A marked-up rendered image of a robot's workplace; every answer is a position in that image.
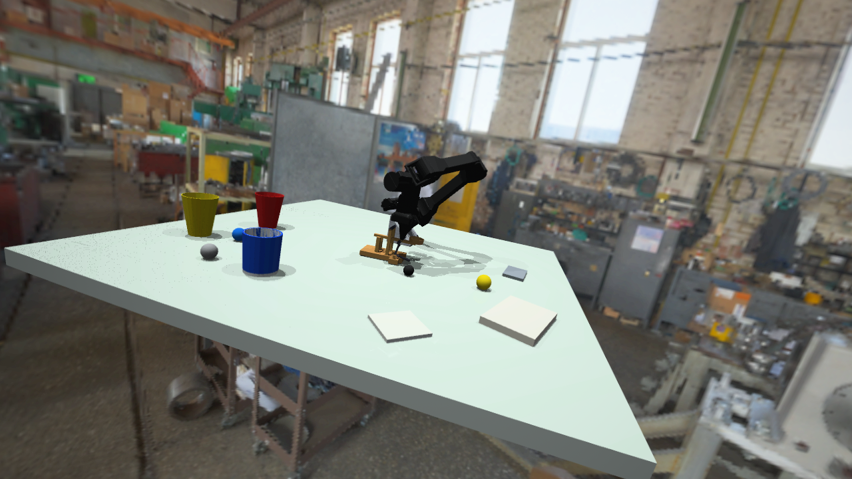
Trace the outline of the blue mug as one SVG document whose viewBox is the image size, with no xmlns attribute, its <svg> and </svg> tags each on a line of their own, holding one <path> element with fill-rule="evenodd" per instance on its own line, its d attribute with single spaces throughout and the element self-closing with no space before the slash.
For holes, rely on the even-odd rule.
<svg viewBox="0 0 852 479">
<path fill-rule="evenodd" d="M 252 277 L 279 273 L 283 233 L 271 228 L 242 230 L 242 272 Z"/>
</svg>

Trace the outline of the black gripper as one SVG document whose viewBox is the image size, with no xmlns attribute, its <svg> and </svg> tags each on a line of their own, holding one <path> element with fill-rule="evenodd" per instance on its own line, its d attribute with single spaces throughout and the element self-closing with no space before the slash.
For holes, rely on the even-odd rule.
<svg viewBox="0 0 852 479">
<path fill-rule="evenodd" d="M 401 240 L 407 236 L 408 231 L 413 227 L 414 222 L 416 222 L 416 219 L 413 219 L 413 215 L 419 216 L 420 214 L 420 209 L 417 208 L 419 199 L 419 194 L 401 193 L 401 210 L 396 210 L 391 215 L 391 221 L 398 222 L 399 224 L 399 236 L 401 236 Z"/>
</svg>

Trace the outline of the yellow ball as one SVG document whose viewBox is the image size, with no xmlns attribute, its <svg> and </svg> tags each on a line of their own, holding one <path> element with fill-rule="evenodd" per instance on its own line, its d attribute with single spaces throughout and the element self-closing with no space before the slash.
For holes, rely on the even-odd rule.
<svg viewBox="0 0 852 479">
<path fill-rule="evenodd" d="M 477 286 L 481 290 L 487 290 L 492 285 L 492 279 L 488 275 L 480 275 L 477 278 Z"/>
</svg>

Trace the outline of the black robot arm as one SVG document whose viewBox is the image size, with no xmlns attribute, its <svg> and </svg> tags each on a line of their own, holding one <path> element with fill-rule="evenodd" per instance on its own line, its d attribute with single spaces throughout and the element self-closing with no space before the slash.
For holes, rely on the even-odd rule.
<svg viewBox="0 0 852 479">
<path fill-rule="evenodd" d="M 420 209 L 420 214 L 419 216 L 413 215 L 416 222 L 409 232 L 418 224 L 422 227 L 427 225 L 432 216 L 437 213 L 439 204 L 445 202 L 451 195 L 465 187 L 467 183 L 481 181 L 487 176 L 488 172 L 480 157 L 473 151 L 447 158 L 422 156 L 404 167 L 407 169 L 406 172 L 386 173 L 383 184 L 387 191 L 420 194 L 422 187 L 438 181 L 441 175 L 459 172 L 459 175 L 445 183 L 436 193 L 418 200 L 417 208 Z M 414 171 L 413 167 L 416 168 L 417 172 Z M 381 208 L 383 210 L 401 210 L 401 195 L 395 199 L 383 199 Z"/>
</svg>

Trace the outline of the dark red cup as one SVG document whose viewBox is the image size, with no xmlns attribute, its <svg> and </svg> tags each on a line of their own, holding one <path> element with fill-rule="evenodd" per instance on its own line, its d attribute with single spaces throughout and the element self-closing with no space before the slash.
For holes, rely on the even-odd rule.
<svg viewBox="0 0 852 479">
<path fill-rule="evenodd" d="M 258 226 L 260 228 L 277 227 L 281 204 L 285 195 L 279 193 L 255 193 L 258 207 Z"/>
</svg>

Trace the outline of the olive yellow cup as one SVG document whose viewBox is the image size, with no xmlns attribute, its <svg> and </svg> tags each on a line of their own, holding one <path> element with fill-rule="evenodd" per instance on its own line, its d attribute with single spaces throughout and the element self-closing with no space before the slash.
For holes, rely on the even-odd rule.
<svg viewBox="0 0 852 479">
<path fill-rule="evenodd" d="M 189 236 L 211 236 L 218 199 L 219 197 L 213 194 L 182 194 L 182 204 Z"/>
</svg>

